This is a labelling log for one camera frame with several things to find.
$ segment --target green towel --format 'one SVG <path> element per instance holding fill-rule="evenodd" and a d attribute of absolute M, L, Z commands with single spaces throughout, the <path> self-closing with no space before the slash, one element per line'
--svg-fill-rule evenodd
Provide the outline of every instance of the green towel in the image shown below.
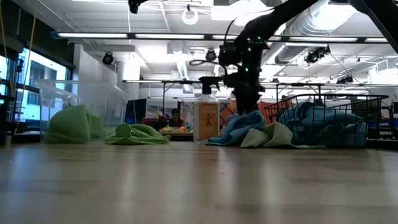
<path fill-rule="evenodd" d="M 136 145 L 136 144 L 165 144 L 170 136 L 163 136 L 153 127 L 144 124 L 121 124 L 115 133 L 105 140 L 106 144 Z"/>
<path fill-rule="evenodd" d="M 83 144 L 90 139 L 103 137 L 102 118 L 93 115 L 86 105 L 78 105 L 52 116 L 44 142 Z"/>
<path fill-rule="evenodd" d="M 324 149 L 325 146 L 294 146 L 292 145 L 293 133 L 291 130 L 280 124 L 272 123 L 265 126 L 262 130 L 250 129 L 244 138 L 242 148 L 257 147 L 285 147 L 297 149 Z"/>

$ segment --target yellow object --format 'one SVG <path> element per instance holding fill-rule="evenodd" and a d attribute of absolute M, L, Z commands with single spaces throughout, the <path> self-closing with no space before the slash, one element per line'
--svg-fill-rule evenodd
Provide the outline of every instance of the yellow object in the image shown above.
<path fill-rule="evenodd" d="M 172 130 L 173 129 L 171 127 L 164 127 L 160 131 L 162 131 L 162 132 L 172 132 Z"/>
<path fill-rule="evenodd" d="M 186 133 L 187 132 L 187 128 L 186 127 L 181 127 L 178 131 L 180 131 L 181 133 Z"/>

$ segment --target bottle label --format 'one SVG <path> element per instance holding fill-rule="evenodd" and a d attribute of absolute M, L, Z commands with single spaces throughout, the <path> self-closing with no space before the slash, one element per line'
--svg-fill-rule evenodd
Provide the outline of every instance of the bottle label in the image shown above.
<path fill-rule="evenodd" d="M 218 137 L 218 104 L 200 103 L 199 104 L 199 138 Z"/>

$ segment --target security camera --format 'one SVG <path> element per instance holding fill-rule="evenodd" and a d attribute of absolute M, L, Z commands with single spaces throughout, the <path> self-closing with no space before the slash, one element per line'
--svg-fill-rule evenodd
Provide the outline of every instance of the security camera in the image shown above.
<path fill-rule="evenodd" d="M 133 14 L 138 13 L 138 6 L 141 5 L 141 3 L 146 2 L 147 0 L 129 0 L 127 3 L 129 4 L 130 12 Z"/>
<path fill-rule="evenodd" d="M 209 49 L 206 53 L 206 61 L 212 62 L 217 59 L 217 54 L 213 49 Z"/>
<path fill-rule="evenodd" d="M 112 54 L 113 54 L 112 52 L 106 52 L 105 53 L 105 56 L 102 58 L 102 62 L 105 65 L 112 65 L 113 60 L 114 60 Z"/>

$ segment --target spray bottle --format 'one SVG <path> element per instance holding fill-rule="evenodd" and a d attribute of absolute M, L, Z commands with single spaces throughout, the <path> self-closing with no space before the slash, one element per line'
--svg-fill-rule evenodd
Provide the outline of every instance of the spray bottle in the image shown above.
<path fill-rule="evenodd" d="M 201 93 L 195 100 L 195 114 L 193 125 L 193 140 L 200 142 L 209 138 L 217 138 L 220 134 L 220 103 L 211 95 L 211 86 L 215 85 L 218 90 L 218 82 L 221 77 L 200 77 L 202 83 Z"/>

